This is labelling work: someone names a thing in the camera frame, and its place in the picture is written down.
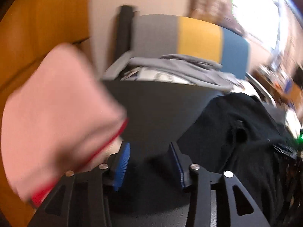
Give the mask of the black knit sweater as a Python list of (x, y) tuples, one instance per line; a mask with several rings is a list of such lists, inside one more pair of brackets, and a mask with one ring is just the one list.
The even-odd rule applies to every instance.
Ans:
[(177, 141), (182, 153), (215, 173), (233, 172), (271, 226), (296, 226), (291, 204), (301, 188), (302, 162), (286, 155), (294, 139), (255, 96), (212, 99)]

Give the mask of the red folded garment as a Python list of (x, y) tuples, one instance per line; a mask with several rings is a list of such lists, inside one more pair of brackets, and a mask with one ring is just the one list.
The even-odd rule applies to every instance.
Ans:
[[(96, 157), (98, 157), (100, 154), (104, 154), (106, 150), (108, 150), (109, 147), (113, 144), (113, 142), (122, 134), (122, 132), (127, 127), (129, 118), (125, 119), (122, 123), (122, 126), (119, 128), (118, 132), (105, 143), (105, 145), (102, 145), (100, 148), (98, 148), (95, 152), (93, 152), (87, 159), (84, 160), (82, 164), (80, 164), (76, 168), (76, 172), (81, 171), (85, 169), (88, 164), (91, 163)], [(46, 198), (46, 196), (49, 194), (49, 192), (54, 188), (54, 186), (59, 182), (59, 177), (57, 177), (55, 180), (44, 186), (41, 190), (37, 191), (33, 196), (31, 197), (32, 204), (35, 208), (38, 208), (43, 200)]]

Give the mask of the pink folded garment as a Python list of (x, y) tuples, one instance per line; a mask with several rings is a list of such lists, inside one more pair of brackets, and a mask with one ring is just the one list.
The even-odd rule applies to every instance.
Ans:
[[(6, 101), (2, 158), (10, 187), (30, 200), (105, 145), (127, 119), (126, 110), (95, 78), (86, 56), (60, 44)], [(120, 136), (78, 172), (104, 163), (119, 150)]]

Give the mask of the grey yellow blue chair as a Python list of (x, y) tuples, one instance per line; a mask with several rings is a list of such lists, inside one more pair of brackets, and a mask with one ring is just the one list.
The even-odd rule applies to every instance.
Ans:
[(247, 72), (250, 45), (229, 29), (189, 17), (150, 14), (133, 18), (130, 50), (120, 56), (105, 72), (116, 79), (133, 57), (160, 58), (184, 54), (215, 61), (220, 71), (237, 79), (247, 78), (267, 101), (275, 105), (268, 91)]

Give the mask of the grey garment on chair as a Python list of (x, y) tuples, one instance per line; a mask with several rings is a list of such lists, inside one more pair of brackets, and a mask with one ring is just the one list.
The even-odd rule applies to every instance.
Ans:
[(221, 64), (184, 54), (168, 54), (160, 58), (134, 57), (128, 64), (132, 67), (160, 70), (192, 84), (221, 91), (231, 91), (233, 86), (238, 84), (235, 75), (220, 71)]

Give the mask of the wooden side desk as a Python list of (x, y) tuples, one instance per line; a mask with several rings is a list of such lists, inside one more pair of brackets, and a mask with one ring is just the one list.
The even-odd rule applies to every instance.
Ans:
[(283, 70), (271, 71), (260, 65), (252, 76), (270, 93), (278, 106), (292, 108), (297, 116), (302, 115), (302, 89)]

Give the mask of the wooden wardrobe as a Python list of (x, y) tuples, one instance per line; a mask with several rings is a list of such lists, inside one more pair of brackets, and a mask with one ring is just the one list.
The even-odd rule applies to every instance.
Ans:
[(88, 0), (14, 0), (1, 19), (1, 109), (60, 43), (89, 38)]

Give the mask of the beige starfish curtain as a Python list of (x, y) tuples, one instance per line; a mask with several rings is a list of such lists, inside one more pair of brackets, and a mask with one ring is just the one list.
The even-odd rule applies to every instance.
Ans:
[(232, 14), (232, 0), (191, 0), (189, 17), (209, 22), (245, 36), (243, 27)]

